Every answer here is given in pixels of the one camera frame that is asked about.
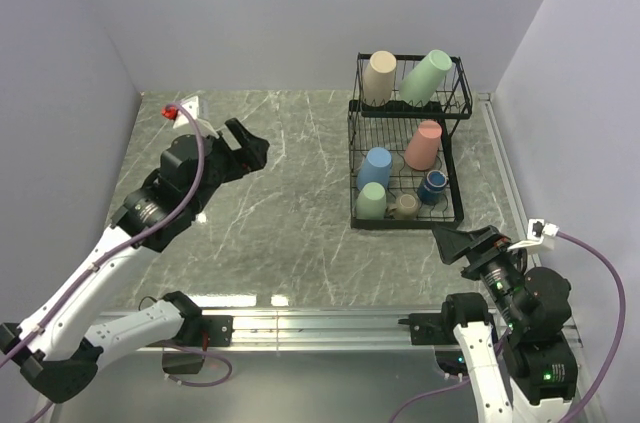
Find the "wire dish rack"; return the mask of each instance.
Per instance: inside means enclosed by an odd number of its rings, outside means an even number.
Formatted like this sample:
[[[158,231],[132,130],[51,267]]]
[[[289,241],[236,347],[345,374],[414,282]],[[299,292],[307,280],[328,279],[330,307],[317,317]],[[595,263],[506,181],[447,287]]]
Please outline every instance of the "wire dish rack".
[[[423,58],[424,55],[395,55],[396,81],[392,99],[366,104],[362,100],[362,74],[370,54],[358,54],[358,68],[353,99],[349,102],[349,168],[351,227],[366,230],[430,229],[436,225],[456,228],[464,219],[458,176],[451,151],[451,136],[461,120],[471,117],[473,101],[462,60],[451,57],[453,67],[440,89],[427,102],[406,102],[398,98],[398,85]],[[436,163],[427,171],[417,171],[407,165],[404,152],[418,126],[424,120],[436,120],[442,127],[441,145]],[[449,131],[446,120],[456,120]],[[389,150],[392,156],[391,177],[387,188],[387,203],[393,203],[403,193],[417,197],[416,189],[431,170],[447,175],[448,184],[435,205],[422,204],[416,219],[396,220],[390,216],[382,220],[359,219],[355,204],[359,191],[356,186],[358,171],[374,147]]]
[[[436,225],[456,228],[464,219],[464,209],[458,186],[451,137],[447,133],[445,120],[438,120],[442,126],[442,144],[438,150],[435,165],[427,171],[417,171],[404,161],[404,152],[417,131],[419,118],[367,118],[358,109],[358,102],[349,105],[349,168],[351,228],[365,230],[430,229]],[[362,220],[355,213],[358,188],[356,178],[367,152],[374,147],[389,150],[392,157],[391,178],[387,188],[387,203],[393,203],[403,193],[414,195],[422,179],[430,170],[440,170],[447,175],[448,184],[439,201],[431,206],[422,204],[414,220],[396,220],[385,217],[382,220]]]
[[[353,100],[361,103],[360,111],[366,117],[381,118],[419,118],[422,120],[442,119],[458,120],[453,125],[453,135],[460,120],[471,117],[473,98],[469,89],[467,75],[462,66],[462,59],[452,56],[453,66],[430,101],[399,100],[399,85],[406,75],[422,61],[425,55],[394,55],[396,57],[396,75],[393,94],[389,101],[367,102],[362,99],[362,75],[371,58],[370,53],[358,53],[356,81],[353,89]]]

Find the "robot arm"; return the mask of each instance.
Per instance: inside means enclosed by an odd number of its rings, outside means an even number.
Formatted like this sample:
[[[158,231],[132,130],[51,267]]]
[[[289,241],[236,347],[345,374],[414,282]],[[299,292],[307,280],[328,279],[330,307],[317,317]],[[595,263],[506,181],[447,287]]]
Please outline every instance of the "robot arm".
[[[575,395],[577,363],[562,334],[571,317],[571,286],[551,269],[524,273],[526,267],[520,264],[523,248],[551,247],[548,240],[557,227],[545,226],[542,220],[532,220],[528,239],[516,245],[492,226],[472,232],[433,230],[443,263],[466,256],[470,264],[462,276],[484,283],[510,329],[503,351],[513,390],[511,404],[487,339],[491,328],[478,314],[478,305],[457,300],[459,295],[450,295],[443,305],[444,319],[465,357],[481,422],[556,423]]]
[[[189,103],[184,105],[196,119],[201,105],[197,97],[195,105]],[[175,113],[163,114],[177,117]],[[193,335],[200,334],[201,310],[179,292],[165,295],[144,311],[104,325],[90,325],[116,291],[140,276],[176,236],[191,226],[221,184],[264,168],[269,143],[249,133],[236,119],[225,125],[240,148],[231,150],[221,135],[199,122],[199,128],[204,126],[210,133],[203,138],[202,179],[175,219],[99,267],[94,265],[116,246],[164,220],[185,199],[195,181],[198,163],[194,135],[176,138],[162,153],[159,168],[125,198],[91,254],[43,306],[19,325],[0,325],[0,350],[7,354],[21,345],[14,351],[13,361],[25,379],[54,403],[73,398],[99,369],[140,347],[160,340],[173,339],[178,344],[194,341]],[[62,301],[55,316],[40,327],[47,312]]]

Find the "beige cup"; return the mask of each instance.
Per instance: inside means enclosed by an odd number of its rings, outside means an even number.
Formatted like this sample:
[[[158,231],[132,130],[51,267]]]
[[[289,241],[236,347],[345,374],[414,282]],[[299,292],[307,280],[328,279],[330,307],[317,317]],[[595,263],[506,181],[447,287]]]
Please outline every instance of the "beige cup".
[[[420,123],[418,131],[404,152],[404,161],[414,170],[424,171],[431,168],[438,156],[442,127],[437,121],[425,120]]]
[[[387,213],[396,220],[413,220],[420,211],[420,200],[413,195],[403,193],[396,202],[387,206]]]
[[[362,74],[362,100],[380,106],[391,98],[396,79],[396,57],[388,51],[376,51]]]

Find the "light green cup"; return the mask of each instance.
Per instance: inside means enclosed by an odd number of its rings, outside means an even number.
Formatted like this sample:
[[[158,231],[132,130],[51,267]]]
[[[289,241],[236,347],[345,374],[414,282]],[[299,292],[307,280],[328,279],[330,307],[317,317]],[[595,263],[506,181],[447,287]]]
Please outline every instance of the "light green cup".
[[[360,220],[381,220],[387,211],[387,194],[380,183],[364,185],[356,200],[356,218]]]
[[[426,104],[453,65],[444,51],[431,50],[400,83],[400,99]]]

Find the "marble table surface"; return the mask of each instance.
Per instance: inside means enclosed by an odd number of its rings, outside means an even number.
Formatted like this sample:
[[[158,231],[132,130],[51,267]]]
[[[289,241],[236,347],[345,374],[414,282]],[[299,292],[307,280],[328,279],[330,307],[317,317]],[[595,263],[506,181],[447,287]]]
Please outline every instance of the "marble table surface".
[[[219,188],[204,219],[131,279],[111,308],[181,290],[200,305],[439,305],[478,291],[462,263],[440,262],[427,230],[350,228],[347,105],[351,91],[146,93],[111,203],[158,166],[177,133],[160,115],[176,99],[209,102],[215,128],[236,117],[271,143],[267,167]],[[225,137],[233,140],[226,132]],[[479,105],[453,136],[465,220],[516,235],[507,193]]]

